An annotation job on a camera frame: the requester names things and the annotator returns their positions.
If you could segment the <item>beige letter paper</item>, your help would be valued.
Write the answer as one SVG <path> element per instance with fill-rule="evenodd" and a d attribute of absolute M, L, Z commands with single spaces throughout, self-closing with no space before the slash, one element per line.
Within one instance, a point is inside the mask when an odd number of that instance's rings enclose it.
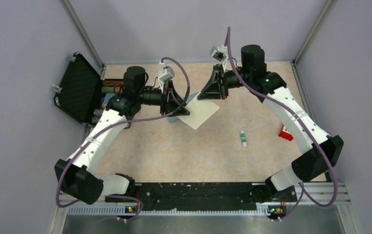
<path fill-rule="evenodd" d="M 178 119 L 196 130 L 214 115 L 220 107 L 212 100 L 198 100 L 197 97 L 194 97 L 186 105 L 186 109 L 190 114 L 188 116 L 179 116 Z"/>

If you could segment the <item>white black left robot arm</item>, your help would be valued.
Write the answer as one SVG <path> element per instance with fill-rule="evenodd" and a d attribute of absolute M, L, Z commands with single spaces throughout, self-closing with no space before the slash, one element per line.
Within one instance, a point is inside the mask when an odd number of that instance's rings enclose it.
<path fill-rule="evenodd" d="M 124 74 L 122 93 L 109 99 L 99 121 L 78 149 L 66 160 L 57 161 L 54 169 L 58 179 L 55 195 L 58 207 L 78 201 L 93 204 L 105 190 L 126 202 L 135 197 L 129 177 L 117 174 L 116 185 L 107 185 L 95 173 L 111 143 L 131 123 L 190 115 L 186 98 L 174 89 L 174 70 L 164 62 L 160 65 L 157 88 L 145 84 L 148 74 L 143 67 L 129 67 Z"/>

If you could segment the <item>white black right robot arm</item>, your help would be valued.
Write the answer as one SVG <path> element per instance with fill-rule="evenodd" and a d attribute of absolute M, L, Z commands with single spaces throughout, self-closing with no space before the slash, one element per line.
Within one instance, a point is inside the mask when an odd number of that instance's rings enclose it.
<path fill-rule="evenodd" d="M 229 89 L 248 88 L 280 119 L 302 154 L 265 180 L 264 186 L 256 192 L 257 201 L 278 201 L 288 188 L 333 172 L 344 145 L 342 138 L 332 137 L 321 129 L 294 99 L 283 78 L 268 71 L 265 52 L 259 45 L 241 48 L 241 66 L 233 65 L 226 45 L 213 47 L 211 56 L 219 63 L 213 66 L 211 77 L 197 99 L 226 99 Z M 227 63 L 232 64 L 230 71 L 226 69 Z"/>

